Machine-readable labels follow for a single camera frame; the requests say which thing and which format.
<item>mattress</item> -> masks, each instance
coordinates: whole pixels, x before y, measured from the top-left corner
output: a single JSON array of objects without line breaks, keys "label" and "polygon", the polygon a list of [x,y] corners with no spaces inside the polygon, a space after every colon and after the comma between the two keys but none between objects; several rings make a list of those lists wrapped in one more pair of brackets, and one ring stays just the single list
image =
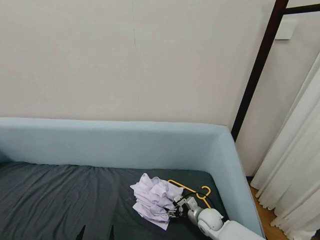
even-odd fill
[{"label": "mattress", "polygon": [[171,220],[164,231],[133,210],[130,185],[143,173],[198,192],[209,186],[214,207],[228,217],[214,180],[204,171],[10,162],[0,164],[0,239],[75,240],[84,225],[83,240],[208,239],[187,218]]}]

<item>curtain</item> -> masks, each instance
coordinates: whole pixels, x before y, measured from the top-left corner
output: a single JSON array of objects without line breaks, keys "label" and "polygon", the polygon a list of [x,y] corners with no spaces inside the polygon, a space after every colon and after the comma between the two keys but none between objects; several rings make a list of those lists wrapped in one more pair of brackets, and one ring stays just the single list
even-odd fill
[{"label": "curtain", "polygon": [[290,240],[320,229],[320,54],[251,186]]}]

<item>crumpled cloth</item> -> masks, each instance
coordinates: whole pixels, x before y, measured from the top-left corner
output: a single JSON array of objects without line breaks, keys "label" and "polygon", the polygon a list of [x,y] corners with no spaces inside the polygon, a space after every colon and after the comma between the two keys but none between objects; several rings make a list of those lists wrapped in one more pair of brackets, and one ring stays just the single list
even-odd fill
[{"label": "crumpled cloth", "polygon": [[174,198],[181,195],[184,189],[157,176],[150,179],[146,173],[130,188],[133,189],[136,197],[133,209],[144,219],[167,230],[169,216],[164,208],[173,210],[175,208]]}]

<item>dark wooden frame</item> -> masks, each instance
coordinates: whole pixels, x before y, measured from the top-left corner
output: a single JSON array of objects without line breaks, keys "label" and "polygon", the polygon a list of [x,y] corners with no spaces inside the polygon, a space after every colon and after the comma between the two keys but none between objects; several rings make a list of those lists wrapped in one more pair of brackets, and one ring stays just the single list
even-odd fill
[{"label": "dark wooden frame", "polygon": [[251,99],[256,90],[259,78],[264,69],[272,44],[275,40],[280,22],[283,15],[301,14],[320,11],[320,4],[313,4],[307,6],[289,7],[287,8],[289,0],[276,0],[268,25],[266,27],[258,54],[256,56],[248,83],[246,85],[240,107],[235,117],[235,121],[231,130],[234,141],[237,140],[242,123],[244,122],[246,113],[248,111]]}]

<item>bed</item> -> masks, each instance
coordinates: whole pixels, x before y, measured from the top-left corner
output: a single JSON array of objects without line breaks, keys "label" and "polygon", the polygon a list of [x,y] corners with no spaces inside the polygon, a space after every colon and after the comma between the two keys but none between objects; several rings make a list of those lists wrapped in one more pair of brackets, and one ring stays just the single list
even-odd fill
[{"label": "bed", "polygon": [[229,129],[200,123],[0,118],[0,238],[205,239],[134,210],[143,173],[210,186],[215,207],[264,236]]}]

